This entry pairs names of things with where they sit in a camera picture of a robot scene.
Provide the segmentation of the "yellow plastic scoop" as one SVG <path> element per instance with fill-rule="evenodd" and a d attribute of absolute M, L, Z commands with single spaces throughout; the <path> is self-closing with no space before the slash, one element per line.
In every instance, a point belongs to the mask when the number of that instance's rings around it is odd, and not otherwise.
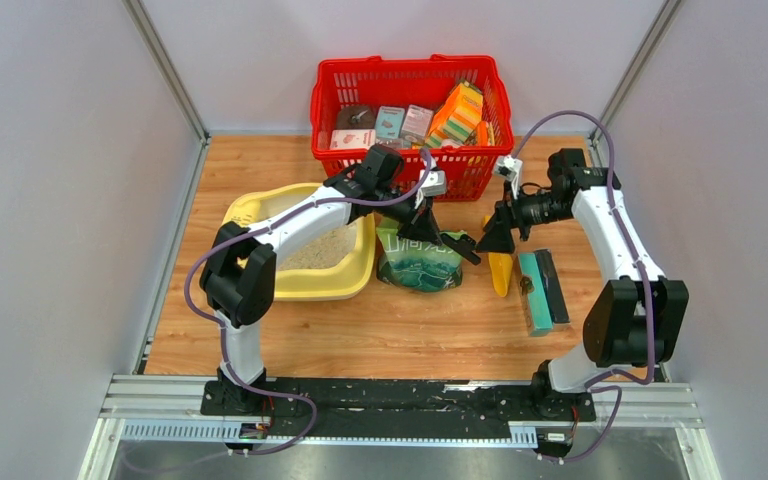
<path fill-rule="evenodd" d="M 512 273 L 513 258 L 509 253 L 489 252 L 487 260 L 490 267 L 492 285 L 499 297 L 506 297 L 509 292 Z"/>

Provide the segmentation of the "black bag clip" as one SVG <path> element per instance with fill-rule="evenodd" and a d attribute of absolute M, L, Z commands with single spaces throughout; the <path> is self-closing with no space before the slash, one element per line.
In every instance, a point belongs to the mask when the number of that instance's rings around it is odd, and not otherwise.
<path fill-rule="evenodd" d="M 477 243 L 468 234 L 461 234 L 455 238 L 449 233 L 441 233 L 440 239 L 446 247 L 453 250 L 472 265 L 479 265 L 481 263 L 481 258 L 476 252 Z"/>

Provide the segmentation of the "green litter bag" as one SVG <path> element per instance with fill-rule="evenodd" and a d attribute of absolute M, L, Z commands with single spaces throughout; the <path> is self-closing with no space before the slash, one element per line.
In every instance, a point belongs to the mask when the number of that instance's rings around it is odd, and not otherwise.
<path fill-rule="evenodd" d="M 450 247 L 403 238 L 395 220 L 383 218 L 376 227 L 382 253 L 376 278 L 388 285 L 437 293 L 462 285 L 464 258 Z"/>

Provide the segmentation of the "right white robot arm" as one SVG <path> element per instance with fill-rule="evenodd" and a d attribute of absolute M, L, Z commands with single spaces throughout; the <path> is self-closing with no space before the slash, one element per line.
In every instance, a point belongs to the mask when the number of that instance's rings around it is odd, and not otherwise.
<path fill-rule="evenodd" d="M 530 391 L 539 416 L 558 417 L 570 393 L 583 393 L 611 375 L 630 378 L 629 368 L 645 368 L 637 383 L 654 379 L 657 364 L 672 359 L 689 303 L 684 281 L 671 280 L 648 254 L 624 205 L 613 170 L 589 166 L 580 149 L 561 149 L 548 160 L 548 188 L 527 193 L 520 182 L 522 162 L 499 158 L 494 174 L 503 177 L 503 197 L 484 226 L 477 249 L 511 253 L 518 233 L 534 226 L 576 220 L 597 259 L 604 287 L 588 313 L 582 341 L 549 361 L 547 380 Z"/>

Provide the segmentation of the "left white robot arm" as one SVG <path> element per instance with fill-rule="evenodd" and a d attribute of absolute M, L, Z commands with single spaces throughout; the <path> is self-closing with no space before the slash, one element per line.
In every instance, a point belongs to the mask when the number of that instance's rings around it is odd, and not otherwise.
<path fill-rule="evenodd" d="M 264 405 L 265 374 L 260 321 L 275 299 L 277 268 L 319 237 L 378 213 L 396 220 L 410 238 L 441 243 L 432 200 L 446 191 L 446 176 L 430 150 L 416 184 L 401 192 L 394 184 L 405 159 L 394 149 L 371 147 L 364 159 L 326 179 L 312 194 L 277 215 L 242 227 L 233 221 L 217 233 L 213 247 L 188 272 L 205 293 L 205 318 L 220 332 L 220 370 L 231 382 L 227 401 L 251 415 Z"/>

